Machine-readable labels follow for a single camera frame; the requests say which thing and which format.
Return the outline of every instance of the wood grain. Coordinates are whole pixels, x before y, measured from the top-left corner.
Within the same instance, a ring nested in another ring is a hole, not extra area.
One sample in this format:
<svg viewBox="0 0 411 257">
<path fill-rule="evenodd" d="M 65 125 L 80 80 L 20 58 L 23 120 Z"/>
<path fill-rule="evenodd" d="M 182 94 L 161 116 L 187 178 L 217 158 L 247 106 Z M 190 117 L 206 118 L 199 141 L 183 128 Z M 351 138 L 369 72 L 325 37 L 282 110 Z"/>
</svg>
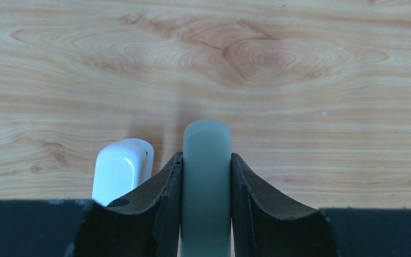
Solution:
<svg viewBox="0 0 411 257">
<path fill-rule="evenodd" d="M 88 198 L 95 157 L 226 122 L 311 205 L 411 208 L 411 0 L 0 0 L 0 199 Z"/>
</svg>

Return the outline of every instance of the light brown wood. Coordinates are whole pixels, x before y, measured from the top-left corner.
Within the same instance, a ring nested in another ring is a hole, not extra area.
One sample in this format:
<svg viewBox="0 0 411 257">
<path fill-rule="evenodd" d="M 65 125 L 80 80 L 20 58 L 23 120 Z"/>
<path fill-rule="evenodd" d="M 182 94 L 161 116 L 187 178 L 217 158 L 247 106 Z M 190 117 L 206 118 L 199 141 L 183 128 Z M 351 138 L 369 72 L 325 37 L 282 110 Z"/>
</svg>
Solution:
<svg viewBox="0 0 411 257">
<path fill-rule="evenodd" d="M 0 199 L 88 198 L 95 157 L 226 122 L 313 207 L 411 207 L 411 1 L 0 0 Z"/>
</svg>

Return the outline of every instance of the white plastic object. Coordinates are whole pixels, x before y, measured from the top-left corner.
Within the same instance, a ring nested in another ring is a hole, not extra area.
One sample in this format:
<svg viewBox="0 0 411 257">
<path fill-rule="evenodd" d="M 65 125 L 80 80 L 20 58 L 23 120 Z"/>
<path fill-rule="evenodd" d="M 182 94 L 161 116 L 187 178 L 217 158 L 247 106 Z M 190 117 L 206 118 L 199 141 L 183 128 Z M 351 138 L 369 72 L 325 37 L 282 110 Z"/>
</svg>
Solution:
<svg viewBox="0 0 411 257">
<path fill-rule="evenodd" d="M 154 148 L 138 138 L 103 148 L 95 163 L 92 199 L 103 206 L 135 189 L 151 177 Z"/>
</svg>

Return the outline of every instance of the wooden surface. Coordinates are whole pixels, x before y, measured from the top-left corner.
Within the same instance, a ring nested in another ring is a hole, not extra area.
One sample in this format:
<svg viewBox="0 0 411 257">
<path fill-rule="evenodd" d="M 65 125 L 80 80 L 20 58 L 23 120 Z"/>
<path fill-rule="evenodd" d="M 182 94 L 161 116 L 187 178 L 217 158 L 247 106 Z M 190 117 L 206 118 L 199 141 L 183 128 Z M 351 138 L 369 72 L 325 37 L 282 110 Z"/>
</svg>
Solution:
<svg viewBox="0 0 411 257">
<path fill-rule="evenodd" d="M 95 157 L 226 122 L 313 207 L 411 207 L 411 1 L 0 0 L 0 199 L 88 198 Z"/>
</svg>

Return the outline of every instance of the wooden table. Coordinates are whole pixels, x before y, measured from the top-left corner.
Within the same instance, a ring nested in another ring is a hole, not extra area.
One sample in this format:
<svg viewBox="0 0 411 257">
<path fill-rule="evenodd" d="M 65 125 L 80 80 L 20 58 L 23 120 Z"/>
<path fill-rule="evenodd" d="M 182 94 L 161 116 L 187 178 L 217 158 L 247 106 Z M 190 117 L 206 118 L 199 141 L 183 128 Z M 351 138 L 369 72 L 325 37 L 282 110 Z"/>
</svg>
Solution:
<svg viewBox="0 0 411 257">
<path fill-rule="evenodd" d="M 155 172 L 202 118 L 307 205 L 411 208 L 411 1 L 0 0 L 0 199 L 88 198 L 128 137 Z"/>
</svg>

